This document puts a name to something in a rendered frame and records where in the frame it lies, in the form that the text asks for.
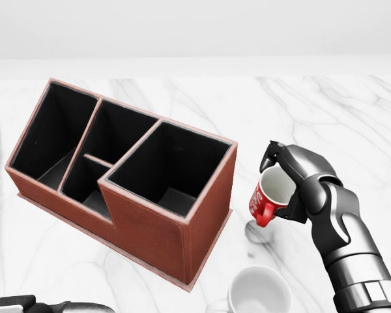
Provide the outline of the red mug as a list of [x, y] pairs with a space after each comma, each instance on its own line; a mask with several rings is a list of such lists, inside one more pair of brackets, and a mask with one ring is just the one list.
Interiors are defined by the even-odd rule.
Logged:
[[279, 165], [269, 167], [261, 174], [249, 202], [249, 210], [261, 227], [274, 218], [274, 213], [287, 207], [296, 185]]

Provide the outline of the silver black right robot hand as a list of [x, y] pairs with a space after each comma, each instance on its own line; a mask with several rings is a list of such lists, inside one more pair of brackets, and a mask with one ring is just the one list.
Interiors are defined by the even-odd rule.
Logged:
[[259, 170], [279, 164], [295, 183], [294, 194], [278, 217], [305, 223], [325, 265], [355, 254], [379, 255], [369, 230], [360, 218], [355, 193], [346, 189], [330, 163], [297, 145], [271, 141]]

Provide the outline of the white mug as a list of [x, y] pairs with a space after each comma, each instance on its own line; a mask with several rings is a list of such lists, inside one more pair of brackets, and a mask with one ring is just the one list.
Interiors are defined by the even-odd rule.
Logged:
[[275, 270], [253, 265], [238, 273], [227, 296], [206, 307], [205, 313], [291, 313], [293, 296]]

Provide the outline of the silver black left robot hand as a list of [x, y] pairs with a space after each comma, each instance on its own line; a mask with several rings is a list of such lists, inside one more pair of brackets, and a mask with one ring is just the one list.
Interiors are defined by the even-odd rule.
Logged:
[[0, 313], [115, 313], [115, 311], [98, 303], [65, 301], [48, 305], [37, 302], [34, 295], [15, 295], [0, 297]]

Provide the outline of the red-brown desk caddy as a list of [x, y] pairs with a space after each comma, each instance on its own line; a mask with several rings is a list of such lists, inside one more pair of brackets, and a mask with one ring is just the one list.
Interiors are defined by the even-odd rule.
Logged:
[[236, 157], [232, 140], [51, 79], [5, 168], [22, 198], [190, 291]]

